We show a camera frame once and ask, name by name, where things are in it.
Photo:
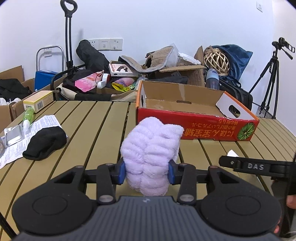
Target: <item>wooden slat table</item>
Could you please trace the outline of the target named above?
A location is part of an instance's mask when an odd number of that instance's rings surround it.
[[[17,232],[11,207],[22,194],[76,165],[95,169],[100,164],[116,163],[120,158],[121,142],[136,125],[135,114],[135,103],[92,101],[57,101],[39,112],[36,120],[44,115],[56,116],[68,135],[67,144],[45,160],[21,158],[0,169],[0,211],[12,228]],[[9,126],[15,126],[21,121],[22,116]],[[209,165],[218,165],[220,156],[226,155],[231,149],[241,157],[291,161],[296,150],[296,137],[277,120],[261,118],[250,142],[181,140],[178,162],[193,164],[197,169],[207,169]],[[269,177],[225,169],[272,192]],[[176,198],[178,189],[179,185],[170,186],[167,195]],[[86,194],[95,199],[95,184],[87,186]],[[131,190],[125,182],[116,188],[116,197],[120,195],[138,196],[140,193]],[[198,198],[202,199],[206,195],[205,184],[198,184]],[[0,237],[1,241],[9,240],[2,229]]]

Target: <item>finger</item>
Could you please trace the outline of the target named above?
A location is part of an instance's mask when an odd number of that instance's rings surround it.
[[[279,226],[276,227],[276,229],[274,230],[274,233],[277,234],[279,232]]]
[[[287,196],[287,206],[292,209],[296,209],[296,195]]]

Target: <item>black sock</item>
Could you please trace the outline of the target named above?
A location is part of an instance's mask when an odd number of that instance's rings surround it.
[[[31,138],[22,154],[27,159],[40,161],[54,150],[61,149],[66,143],[66,133],[59,126],[43,128]]]

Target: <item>black bag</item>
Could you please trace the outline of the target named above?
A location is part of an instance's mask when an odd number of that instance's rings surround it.
[[[220,90],[226,91],[227,93],[232,95],[235,99],[241,102],[249,110],[252,109],[253,96],[251,94],[249,94],[242,88],[230,85],[229,83],[225,82],[220,78],[219,78],[219,83],[220,83]]]
[[[96,50],[87,40],[81,40],[76,53],[78,57],[85,63],[86,69],[95,72],[104,70],[105,73],[110,73],[109,61],[105,55]]]

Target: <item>blue cooler box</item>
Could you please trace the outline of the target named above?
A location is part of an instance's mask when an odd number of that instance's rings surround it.
[[[53,72],[53,71],[49,71],[49,70],[39,70],[39,71],[36,71],[34,90],[40,90],[43,87],[49,85],[52,77],[55,74],[57,74],[57,72]]]

